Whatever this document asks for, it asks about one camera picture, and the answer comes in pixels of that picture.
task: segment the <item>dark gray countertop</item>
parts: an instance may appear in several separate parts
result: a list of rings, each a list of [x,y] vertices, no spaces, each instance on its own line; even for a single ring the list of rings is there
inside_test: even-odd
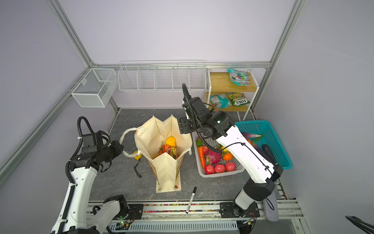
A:
[[[228,112],[234,121],[238,121],[236,112]],[[152,116],[164,121],[170,115],[176,118],[184,117],[183,109],[122,109],[111,131],[111,140],[119,140],[122,133],[132,127],[139,127]],[[123,145],[125,151],[132,153],[137,150],[134,132],[126,135]],[[181,165],[181,191],[156,193],[156,178],[147,159],[141,158],[137,166],[142,175],[139,178],[134,171],[137,161],[123,155],[113,160],[112,166],[104,173],[98,172],[93,182],[90,200],[103,201],[108,197],[123,194],[127,201],[148,200],[189,200],[193,188],[197,187],[195,200],[232,200],[249,179],[246,171],[241,173],[203,178],[197,170],[196,157],[185,154]]]

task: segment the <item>blue basket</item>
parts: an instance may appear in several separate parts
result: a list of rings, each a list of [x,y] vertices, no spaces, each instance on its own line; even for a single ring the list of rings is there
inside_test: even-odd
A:
[[[262,145],[266,144],[271,149],[277,160],[277,163],[283,167],[283,169],[291,169],[292,163],[289,159],[285,149],[282,146],[277,134],[275,133],[272,125],[266,120],[254,120],[254,121],[242,121],[236,122],[235,125],[241,132],[263,134],[263,137],[255,141],[255,143],[262,149]]]

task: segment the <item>white rope handle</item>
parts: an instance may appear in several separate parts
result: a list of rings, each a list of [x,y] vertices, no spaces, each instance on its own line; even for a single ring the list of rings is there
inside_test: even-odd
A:
[[[127,129],[126,131],[124,131],[123,134],[122,134],[122,136],[121,136],[121,138],[119,139],[119,143],[122,144],[123,139],[125,138],[126,134],[128,134],[128,133],[131,132],[131,131],[136,131],[136,130],[138,130],[139,128],[129,128],[129,129]],[[123,153],[126,157],[129,157],[129,158],[133,158],[133,157],[135,157],[135,156],[141,154],[140,150],[138,150],[137,152],[135,152],[135,153],[133,153],[133,154],[128,154],[128,153],[127,153],[126,151],[124,151],[124,150],[122,151],[122,153]]]

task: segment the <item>canvas bag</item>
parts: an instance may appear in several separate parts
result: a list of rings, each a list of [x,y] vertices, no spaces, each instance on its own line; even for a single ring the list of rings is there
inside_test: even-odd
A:
[[[178,121],[173,115],[165,121],[161,121],[153,116],[142,126],[127,129],[120,138],[120,144],[122,144],[125,135],[130,131],[136,131],[135,143],[138,151],[131,155],[123,151],[123,154],[127,157],[135,157],[143,154],[148,159],[157,180],[157,193],[180,191],[180,168],[184,154],[189,152],[191,155],[191,135],[179,132]],[[177,149],[179,151],[177,159],[174,159],[168,153],[157,156],[160,147],[165,144],[166,138],[170,136],[175,137],[177,142]]]

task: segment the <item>snack bag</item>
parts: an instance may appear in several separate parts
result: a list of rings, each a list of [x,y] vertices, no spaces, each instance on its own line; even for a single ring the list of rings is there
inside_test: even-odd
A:
[[[226,95],[229,97],[229,99],[231,101],[231,104],[233,106],[242,106],[242,105],[250,103],[245,98],[244,93],[242,93],[242,92],[231,92],[231,93],[228,93]]]
[[[236,85],[250,85],[248,73],[229,68],[230,81]]]
[[[211,96],[210,100],[216,109],[224,109],[231,106],[231,102],[225,94],[213,95]]]

